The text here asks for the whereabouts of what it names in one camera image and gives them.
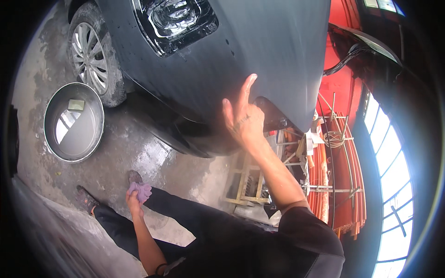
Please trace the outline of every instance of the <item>metal basin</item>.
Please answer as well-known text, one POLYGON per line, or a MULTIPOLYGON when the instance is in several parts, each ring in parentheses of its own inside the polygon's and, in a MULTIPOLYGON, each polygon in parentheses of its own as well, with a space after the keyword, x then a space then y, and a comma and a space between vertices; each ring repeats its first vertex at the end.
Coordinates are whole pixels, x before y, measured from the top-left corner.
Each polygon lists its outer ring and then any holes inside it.
POLYGON ((97 93, 88 85, 69 83, 49 100, 44 117, 45 140, 60 160, 78 163, 90 157, 103 131, 104 108, 97 93), (83 110, 71 109, 70 100, 84 101, 83 110))

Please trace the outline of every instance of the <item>cable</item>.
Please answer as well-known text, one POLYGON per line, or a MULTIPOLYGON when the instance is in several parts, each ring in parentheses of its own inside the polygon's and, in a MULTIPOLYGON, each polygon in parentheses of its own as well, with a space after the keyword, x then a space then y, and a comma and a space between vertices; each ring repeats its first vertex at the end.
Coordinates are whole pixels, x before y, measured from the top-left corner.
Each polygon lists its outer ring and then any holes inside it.
MULTIPOLYGON (((318 105, 320 106, 320 111, 321 111, 321 115, 323 116, 323 120, 324 118, 324 113, 323 113, 323 109, 321 108, 321 102, 320 102, 320 98, 317 97, 317 101, 318 101, 318 105)), ((328 125, 326 124, 326 122, 324 123, 326 126, 326 133, 329 134, 328 131, 328 125)), ((329 139, 328 136, 328 148, 331 151, 331 163, 332 163, 332 199, 334 201, 334 205, 332 206, 332 223, 331 223, 331 228, 334 229, 334 220, 335 220, 335 170, 334 170, 334 157, 332 156, 332 148, 331 148, 331 141, 329 139)))
POLYGON ((371 52, 371 53, 376 53, 375 51, 373 51, 372 49, 369 48, 364 48, 361 47, 359 49, 353 50, 351 51, 348 55, 346 55, 345 58, 343 58, 343 60, 341 60, 340 62, 338 62, 338 64, 336 64, 335 66, 333 66, 332 68, 328 68, 326 70, 323 71, 323 77, 324 76, 328 76, 331 74, 334 74, 336 72, 338 72, 339 70, 341 70, 351 59, 357 57, 360 53, 362 52, 371 52))
POLYGON ((338 131, 329 131, 323 134, 323 141, 330 148, 338 148, 344 144, 344 136, 338 131))

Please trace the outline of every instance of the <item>concrete floor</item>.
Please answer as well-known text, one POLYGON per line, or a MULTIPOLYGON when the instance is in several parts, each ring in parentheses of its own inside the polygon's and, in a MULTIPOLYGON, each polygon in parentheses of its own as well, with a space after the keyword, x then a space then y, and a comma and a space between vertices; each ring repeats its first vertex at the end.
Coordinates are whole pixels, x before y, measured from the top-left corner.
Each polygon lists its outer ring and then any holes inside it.
MULTIPOLYGON (((183 155, 154 137, 131 118, 125 103, 105 109, 105 131, 97 151, 85 162, 66 164, 49 151, 43 118, 50 97, 76 81, 66 55, 69 24, 61 2, 46 16, 21 62, 12 103, 18 109, 20 156, 18 176, 32 190, 69 208, 79 208, 75 186, 83 185, 99 201, 130 218, 125 203, 126 172, 136 170, 144 181, 182 198, 230 211, 220 201, 229 157, 183 155)), ((145 210, 155 238, 186 246, 194 237, 173 219, 145 210)))

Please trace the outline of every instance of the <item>shoe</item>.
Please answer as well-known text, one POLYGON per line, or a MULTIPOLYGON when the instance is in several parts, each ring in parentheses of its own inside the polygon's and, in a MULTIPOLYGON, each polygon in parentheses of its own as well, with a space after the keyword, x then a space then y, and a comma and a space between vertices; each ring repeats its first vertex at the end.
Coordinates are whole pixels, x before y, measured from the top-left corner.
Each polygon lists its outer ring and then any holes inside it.
POLYGON ((129 171, 128 172, 128 184, 131 184, 132 182, 142 183, 142 177, 136 171, 129 171))
POLYGON ((76 201, 88 212, 89 215, 92 215, 91 211, 95 206, 99 205, 99 202, 86 191, 85 187, 78 185, 76 186, 76 189, 76 201))

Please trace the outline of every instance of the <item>person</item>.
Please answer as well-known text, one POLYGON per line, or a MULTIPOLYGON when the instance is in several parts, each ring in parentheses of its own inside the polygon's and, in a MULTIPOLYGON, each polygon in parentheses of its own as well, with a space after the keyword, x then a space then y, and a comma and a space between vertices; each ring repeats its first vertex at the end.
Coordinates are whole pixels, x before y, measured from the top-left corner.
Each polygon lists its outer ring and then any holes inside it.
MULTIPOLYGON (((117 246, 138 258, 149 277, 339 277, 344 254, 340 240, 309 209, 305 194, 263 136, 264 113, 248 103, 250 75, 238 101, 222 101, 226 127, 258 163, 281 211, 278 232, 270 233, 225 212, 152 187, 144 203, 127 192, 133 222, 99 204, 78 186, 82 205, 117 246), (142 205, 174 218, 196 239, 186 247, 153 239, 142 205)), ((129 182, 142 182, 131 172, 129 182)))

